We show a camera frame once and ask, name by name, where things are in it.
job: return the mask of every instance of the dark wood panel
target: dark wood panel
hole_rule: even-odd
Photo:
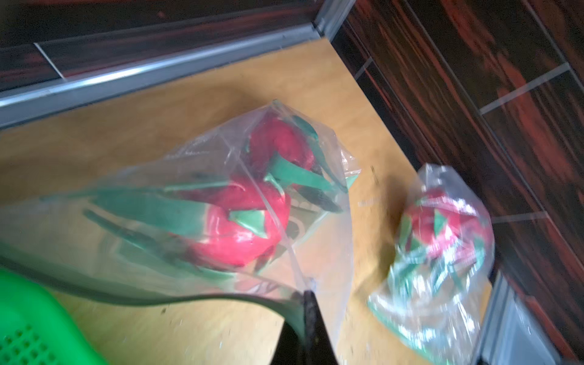
[[[573,0],[529,0],[550,35],[584,79],[584,4]]]
[[[309,8],[273,8],[247,16],[232,16],[220,22],[174,23],[48,41],[41,46],[59,71],[68,77],[308,23],[316,16],[320,4],[321,1],[312,3]]]
[[[0,91],[59,78],[32,44],[0,48]]]
[[[540,85],[485,119],[584,260],[584,93],[572,75]]]
[[[347,29],[346,24],[340,27],[331,44],[353,76],[369,58],[367,50],[361,46],[355,34]]]
[[[573,352],[582,358],[584,267],[554,223],[549,218],[497,223],[493,230],[505,275],[520,286],[520,291],[537,300]],[[554,331],[548,329],[548,334],[554,343],[564,341]]]
[[[521,0],[409,2],[479,108],[562,63]]]
[[[436,155],[492,215],[541,210],[402,1],[357,0],[347,21]]]
[[[278,6],[311,7],[312,0],[22,0],[2,8],[0,45],[85,36],[115,30],[200,19],[221,21]]]

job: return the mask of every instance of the green leaf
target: green leaf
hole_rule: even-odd
[[[170,199],[153,193],[102,194],[91,203],[118,217],[160,228],[166,232],[198,237],[207,222],[207,203]]]
[[[417,263],[410,263],[395,273],[395,285],[397,288],[404,289],[407,296],[411,296],[411,278],[410,276],[419,266]]]
[[[80,197],[92,197],[101,196],[105,194],[126,194],[126,193],[169,193],[169,192],[179,192],[184,190],[195,190],[195,189],[206,189],[209,187],[223,187],[229,185],[229,179],[221,176],[205,176],[201,178],[197,177],[196,182],[192,183],[182,183],[166,186],[102,186],[95,187],[86,190],[80,190],[77,192],[66,193],[66,194],[55,194],[51,196],[41,197],[42,200],[47,201],[51,199],[56,199],[60,197],[65,197],[68,199],[80,198]]]
[[[296,191],[310,203],[319,206],[325,211],[340,213],[343,210],[322,190],[309,186],[298,186]]]
[[[282,185],[298,184],[314,187],[326,192],[333,190],[331,183],[323,176],[293,164],[278,153],[272,158],[269,173],[278,179]]]
[[[157,251],[158,243],[148,235],[117,225],[90,209],[85,209],[83,215],[107,232],[110,232],[134,246],[151,252]]]
[[[475,246],[475,257],[477,259],[477,267],[481,267],[482,264],[485,262],[485,241],[483,241],[479,237],[475,237],[473,243]]]
[[[353,183],[355,182],[355,180],[357,180],[358,177],[359,177],[359,175],[353,175],[353,176],[347,176],[345,178],[345,181],[347,181],[347,189],[350,189],[351,186],[353,186]]]
[[[449,271],[446,269],[444,258],[433,260],[430,264],[430,279],[432,282],[432,295],[436,296],[442,284],[448,278]]]
[[[267,238],[265,210],[232,210],[229,213],[229,220],[252,231],[258,237]]]
[[[399,223],[399,248],[405,250],[405,245],[408,243],[408,238],[412,233],[412,219],[408,215],[403,215]]]
[[[314,130],[313,126],[309,122],[305,121],[297,115],[292,116],[292,120],[306,136],[314,138],[315,141],[318,141],[318,133]]]
[[[438,236],[442,232],[446,223],[448,223],[448,219],[440,214],[438,209],[434,209],[434,236]]]
[[[282,185],[276,180],[276,178],[271,173],[267,173],[266,176],[264,176],[263,181],[272,184],[276,188],[276,190],[278,190],[280,195],[285,194]]]
[[[317,160],[317,163],[322,167],[322,169],[326,172],[328,176],[335,182],[335,184],[339,187],[339,189],[344,192],[348,193],[349,189],[343,184],[339,179],[337,179],[336,175],[332,172],[331,167],[326,162],[325,154],[322,152],[321,146],[318,144],[317,140],[312,138],[308,138],[308,145],[314,154],[314,158]]]

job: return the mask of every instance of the tile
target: tile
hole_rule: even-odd
[[[541,211],[402,1],[357,0],[347,22],[438,160],[459,172],[493,216]]]
[[[320,3],[314,4],[309,8],[296,6],[246,16],[232,15],[217,22],[178,22],[47,41],[41,46],[68,77],[308,23]]]
[[[0,48],[0,91],[58,78],[32,44]]]
[[[584,260],[584,93],[572,75],[505,103],[485,120]]]
[[[210,23],[237,16],[245,21],[249,15],[257,13],[294,8],[309,10],[315,5],[319,8],[321,4],[322,0],[219,0],[212,3],[189,0],[13,1],[2,9],[8,16],[3,18],[6,23],[0,46],[171,25],[193,19],[197,19],[197,23]]]
[[[419,170],[425,163],[440,163],[425,137],[395,98],[375,64],[367,67],[357,79],[357,84],[414,169]],[[415,145],[427,146],[427,148],[416,148],[412,141],[415,141]]]
[[[519,292],[533,297],[538,317],[548,317],[561,329],[544,329],[554,343],[566,342],[576,354],[584,354],[584,267],[549,219],[493,225],[502,272],[519,286]]]
[[[522,0],[554,39],[572,68],[584,79],[584,7],[578,1]]]
[[[409,0],[479,108],[563,62],[521,0]]]
[[[360,40],[356,35],[347,29],[347,24],[340,27],[331,44],[353,76],[369,58],[369,53],[360,46]]]

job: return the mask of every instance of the metal trim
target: metal trim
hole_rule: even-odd
[[[353,4],[355,0],[325,0],[315,20],[318,31],[332,41]]]
[[[0,93],[0,128],[319,39],[312,24]]]

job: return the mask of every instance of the yellow wooden surface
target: yellow wooden surface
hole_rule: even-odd
[[[339,362],[425,364],[366,307],[393,260],[394,232],[416,173],[326,40],[1,132],[0,203],[80,188],[160,158],[273,99],[332,127],[363,168],[350,191],[355,274]],[[111,364],[268,364],[282,323],[239,302],[127,308],[56,295]]]

